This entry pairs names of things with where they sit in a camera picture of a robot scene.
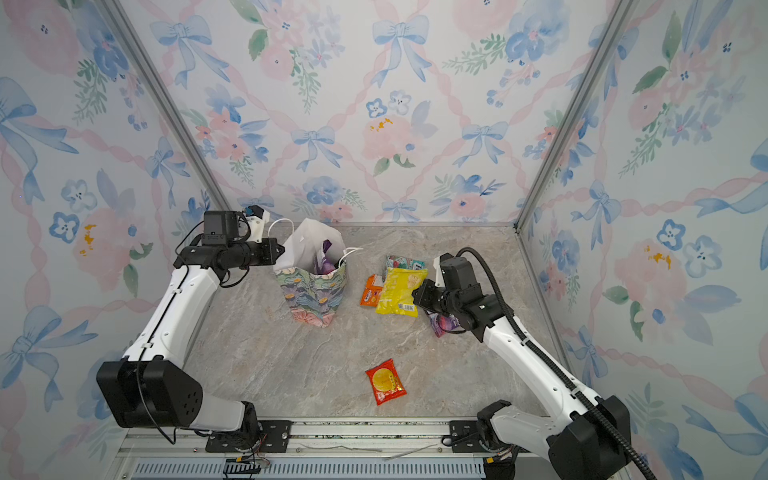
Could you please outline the floral paper gift bag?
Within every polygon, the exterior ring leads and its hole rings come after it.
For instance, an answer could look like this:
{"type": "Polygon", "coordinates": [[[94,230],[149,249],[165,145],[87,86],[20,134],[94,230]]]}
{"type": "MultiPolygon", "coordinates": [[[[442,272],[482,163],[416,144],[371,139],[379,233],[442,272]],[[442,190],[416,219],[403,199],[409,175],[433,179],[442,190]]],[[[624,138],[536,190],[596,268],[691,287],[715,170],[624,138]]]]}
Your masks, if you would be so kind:
{"type": "Polygon", "coordinates": [[[349,257],[359,249],[348,247],[337,229],[310,218],[293,228],[284,247],[273,271],[293,319],[319,328],[330,326],[343,300],[349,257]],[[325,239],[343,243],[344,255],[334,272],[317,275],[315,255],[325,239]]]}

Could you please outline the red snack packet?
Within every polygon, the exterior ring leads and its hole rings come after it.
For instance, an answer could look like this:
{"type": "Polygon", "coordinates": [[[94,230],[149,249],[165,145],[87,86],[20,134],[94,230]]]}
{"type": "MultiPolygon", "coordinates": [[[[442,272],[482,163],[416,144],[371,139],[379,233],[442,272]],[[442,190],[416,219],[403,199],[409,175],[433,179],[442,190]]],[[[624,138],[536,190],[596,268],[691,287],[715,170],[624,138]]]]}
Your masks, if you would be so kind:
{"type": "Polygon", "coordinates": [[[377,406],[407,394],[392,359],[367,370],[366,375],[377,406]]]}

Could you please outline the teal Fox's candy packet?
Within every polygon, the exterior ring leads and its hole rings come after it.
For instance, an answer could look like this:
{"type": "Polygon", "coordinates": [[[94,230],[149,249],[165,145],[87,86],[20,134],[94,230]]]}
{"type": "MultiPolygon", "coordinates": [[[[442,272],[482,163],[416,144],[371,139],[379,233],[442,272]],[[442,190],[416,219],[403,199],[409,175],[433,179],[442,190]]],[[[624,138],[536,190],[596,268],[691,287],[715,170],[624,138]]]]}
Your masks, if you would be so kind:
{"type": "Polygon", "coordinates": [[[397,255],[389,255],[386,260],[386,267],[405,270],[424,270],[427,268],[427,265],[424,261],[421,260],[397,255]]]}

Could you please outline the yellow snack packet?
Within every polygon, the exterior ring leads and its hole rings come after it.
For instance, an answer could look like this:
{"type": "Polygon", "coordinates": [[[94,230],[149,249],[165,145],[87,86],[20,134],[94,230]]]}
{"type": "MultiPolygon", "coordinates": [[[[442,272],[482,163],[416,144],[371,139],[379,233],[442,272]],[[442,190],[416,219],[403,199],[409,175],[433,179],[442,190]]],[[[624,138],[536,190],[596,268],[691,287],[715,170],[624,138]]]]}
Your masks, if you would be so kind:
{"type": "Polygon", "coordinates": [[[428,271],[424,269],[410,270],[389,267],[376,313],[417,317],[418,309],[412,293],[423,284],[427,276],[428,271]]]}

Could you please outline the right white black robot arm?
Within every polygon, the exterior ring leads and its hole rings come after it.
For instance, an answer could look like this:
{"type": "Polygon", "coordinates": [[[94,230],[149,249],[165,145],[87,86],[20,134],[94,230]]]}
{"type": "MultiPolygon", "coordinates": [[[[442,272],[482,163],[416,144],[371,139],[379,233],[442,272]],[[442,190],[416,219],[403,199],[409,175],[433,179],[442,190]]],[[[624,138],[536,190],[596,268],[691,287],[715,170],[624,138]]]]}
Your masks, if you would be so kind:
{"type": "Polygon", "coordinates": [[[543,417],[506,400],[477,415],[490,450],[518,447],[550,462],[562,479],[608,479],[631,462],[630,418],[616,397],[602,398],[568,373],[525,330],[511,308],[479,285],[449,290],[425,281],[413,291],[418,307],[455,317],[501,357],[543,405],[543,417]]]}

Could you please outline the large purple snack packet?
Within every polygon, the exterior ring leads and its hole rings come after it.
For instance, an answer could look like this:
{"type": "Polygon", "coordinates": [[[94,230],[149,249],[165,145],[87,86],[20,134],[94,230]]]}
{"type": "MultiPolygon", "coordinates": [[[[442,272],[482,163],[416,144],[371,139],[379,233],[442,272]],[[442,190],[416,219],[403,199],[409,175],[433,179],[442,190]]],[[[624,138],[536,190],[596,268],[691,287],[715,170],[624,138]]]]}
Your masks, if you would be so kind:
{"type": "Polygon", "coordinates": [[[315,255],[315,273],[326,275],[334,272],[339,267],[344,250],[343,243],[330,239],[323,240],[315,255]]]}

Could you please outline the small purple snack packet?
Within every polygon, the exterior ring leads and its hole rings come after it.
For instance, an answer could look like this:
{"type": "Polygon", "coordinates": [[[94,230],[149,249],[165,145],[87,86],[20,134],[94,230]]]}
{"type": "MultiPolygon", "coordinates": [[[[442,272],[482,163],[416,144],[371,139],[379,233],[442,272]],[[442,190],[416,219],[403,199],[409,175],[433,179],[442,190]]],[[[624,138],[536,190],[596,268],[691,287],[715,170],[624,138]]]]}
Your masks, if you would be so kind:
{"type": "Polygon", "coordinates": [[[440,338],[445,334],[461,334],[464,332],[459,321],[453,316],[445,316],[432,312],[428,314],[428,317],[431,328],[437,338],[440,338]]]}

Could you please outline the orange snack packet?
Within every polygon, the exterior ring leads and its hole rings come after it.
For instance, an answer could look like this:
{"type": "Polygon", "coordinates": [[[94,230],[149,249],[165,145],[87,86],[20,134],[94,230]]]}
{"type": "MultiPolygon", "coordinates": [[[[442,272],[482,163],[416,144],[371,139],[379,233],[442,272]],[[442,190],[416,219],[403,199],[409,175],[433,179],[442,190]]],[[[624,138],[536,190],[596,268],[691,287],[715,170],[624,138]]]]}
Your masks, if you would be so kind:
{"type": "Polygon", "coordinates": [[[371,275],[365,284],[359,304],[365,307],[377,307],[384,287],[381,275],[371,275]]]}

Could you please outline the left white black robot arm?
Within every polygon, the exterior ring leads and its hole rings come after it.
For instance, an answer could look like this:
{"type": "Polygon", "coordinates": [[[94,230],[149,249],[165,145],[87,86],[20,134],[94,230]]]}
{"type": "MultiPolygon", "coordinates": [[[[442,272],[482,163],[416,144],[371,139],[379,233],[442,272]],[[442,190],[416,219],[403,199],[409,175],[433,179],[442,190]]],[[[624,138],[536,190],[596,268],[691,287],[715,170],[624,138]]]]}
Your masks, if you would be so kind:
{"type": "Polygon", "coordinates": [[[284,248],[274,238],[225,245],[189,245],[177,255],[169,286],[136,341],[96,374],[122,428],[186,429],[225,435],[251,446],[260,437],[252,403],[204,392],[184,370],[193,338],[214,294],[233,269],[272,266],[284,248]]]}

